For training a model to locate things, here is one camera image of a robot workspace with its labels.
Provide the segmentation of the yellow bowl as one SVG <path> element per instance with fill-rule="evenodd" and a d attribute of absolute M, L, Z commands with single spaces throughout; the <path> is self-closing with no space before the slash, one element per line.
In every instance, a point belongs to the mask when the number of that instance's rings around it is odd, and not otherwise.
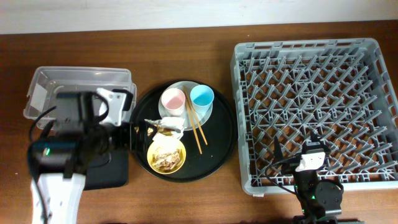
<path fill-rule="evenodd" d="M 185 163 L 187 153 L 177 138 L 166 136 L 153 141 L 147 150 L 147 161 L 158 174 L 173 174 Z"/>

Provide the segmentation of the white tissue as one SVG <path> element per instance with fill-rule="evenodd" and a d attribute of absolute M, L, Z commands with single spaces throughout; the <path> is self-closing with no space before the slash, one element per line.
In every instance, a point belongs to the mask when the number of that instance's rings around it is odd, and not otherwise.
<path fill-rule="evenodd" d="M 184 119 L 183 118 L 179 118 L 179 117 L 164 117 L 162 119 L 158 119 L 158 120 L 149 120 L 149 119 L 145 119 L 145 122 L 148 122 L 150 124 L 156 124 L 159 125 L 160 127 L 163 128 L 169 128 L 172 129 L 172 136 L 164 136 L 162 134 L 156 134 L 152 140 L 153 141 L 158 141 L 158 140 L 162 140 L 165 137 L 173 137 L 175 139 L 180 140 L 183 137 L 183 132 L 184 132 Z"/>

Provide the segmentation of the food scraps and rice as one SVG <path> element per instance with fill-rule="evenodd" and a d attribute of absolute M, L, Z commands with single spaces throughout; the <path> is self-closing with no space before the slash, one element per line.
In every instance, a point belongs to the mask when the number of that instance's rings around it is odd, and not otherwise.
<path fill-rule="evenodd" d="M 158 148 L 152 156 L 152 165 L 159 171 L 171 172 L 181 162 L 180 150 Z"/>

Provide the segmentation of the pink plastic cup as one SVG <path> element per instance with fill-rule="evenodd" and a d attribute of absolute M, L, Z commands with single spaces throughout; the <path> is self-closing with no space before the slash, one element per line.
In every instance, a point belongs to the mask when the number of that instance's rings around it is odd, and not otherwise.
<path fill-rule="evenodd" d="M 162 106 L 172 116 L 180 116 L 185 109 L 185 94 L 178 88 L 169 88 L 161 96 Z"/>

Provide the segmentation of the wooden chopstick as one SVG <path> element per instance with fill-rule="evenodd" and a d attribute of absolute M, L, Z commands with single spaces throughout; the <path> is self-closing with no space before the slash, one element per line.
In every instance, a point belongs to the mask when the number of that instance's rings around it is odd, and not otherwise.
<path fill-rule="evenodd" d="M 187 111 L 188 111 L 189 119 L 190 119 L 190 122 L 191 122 L 191 125 L 192 125 L 192 130 L 193 130 L 193 133 L 194 133 L 194 136 L 195 136 L 195 140 L 197 142 L 198 150 L 199 150 L 200 154 L 202 154 L 200 141 L 199 141 L 199 138 L 198 138 L 198 134 L 196 132 L 195 118 L 194 118 L 194 115 L 193 115 L 193 107 L 192 107 L 191 100 L 190 100 L 190 98 L 188 96 L 188 92 L 187 92 L 187 89 L 185 88 L 185 86 L 183 86 L 183 92 L 184 92 L 185 97 L 186 97 Z"/>
<path fill-rule="evenodd" d="M 193 109 L 193 115 L 194 115 L 194 118 L 195 118 L 195 126 L 196 126 L 196 128 L 199 128 L 199 131 L 200 131 L 200 133 L 201 133 L 201 136 L 202 136 L 202 138 L 203 138 L 205 144 L 207 145 L 208 143 L 207 143 L 205 134 L 204 134 L 204 132 L 203 132 L 203 129 L 202 129 L 201 124 L 200 124 L 200 121 L 199 121 L 199 119 L 198 119 L 198 117 L 197 117 L 196 112 L 195 112 L 194 109 Z"/>

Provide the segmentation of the gold brown snack wrapper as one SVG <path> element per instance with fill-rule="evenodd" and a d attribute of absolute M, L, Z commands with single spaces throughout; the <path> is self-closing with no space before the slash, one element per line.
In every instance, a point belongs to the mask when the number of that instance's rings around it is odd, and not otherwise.
<path fill-rule="evenodd" d="M 172 129 L 169 128 L 163 128 L 160 127 L 159 125 L 156 124 L 150 124 L 145 121 L 140 121 L 137 124 L 132 125 L 134 128 L 134 131 L 141 135 L 141 136 L 155 136 L 156 134 L 162 134 L 164 136 L 172 136 Z"/>

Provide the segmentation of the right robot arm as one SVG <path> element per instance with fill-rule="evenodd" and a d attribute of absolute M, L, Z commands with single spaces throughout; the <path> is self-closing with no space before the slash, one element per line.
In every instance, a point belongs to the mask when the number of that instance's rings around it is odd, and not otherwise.
<path fill-rule="evenodd" d="M 271 183 L 294 194 L 300 202 L 303 215 L 293 217 L 294 223 L 338 223 L 344 187 L 338 181 L 320 180 L 317 172 L 325 165 L 330 149 L 316 134 L 302 145 L 302 151 L 285 158 L 277 137 L 274 138 L 274 160 L 265 168 L 281 168 L 282 175 L 292 175 L 293 191 L 276 182 Z"/>

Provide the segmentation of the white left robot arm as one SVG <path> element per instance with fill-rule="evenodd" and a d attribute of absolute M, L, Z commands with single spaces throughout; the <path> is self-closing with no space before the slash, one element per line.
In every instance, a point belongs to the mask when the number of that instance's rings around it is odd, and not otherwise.
<path fill-rule="evenodd" d="M 126 185 L 129 153 L 145 149 L 157 132 L 145 121 L 70 131 L 47 123 L 27 151 L 33 223 L 76 223 L 83 191 Z"/>

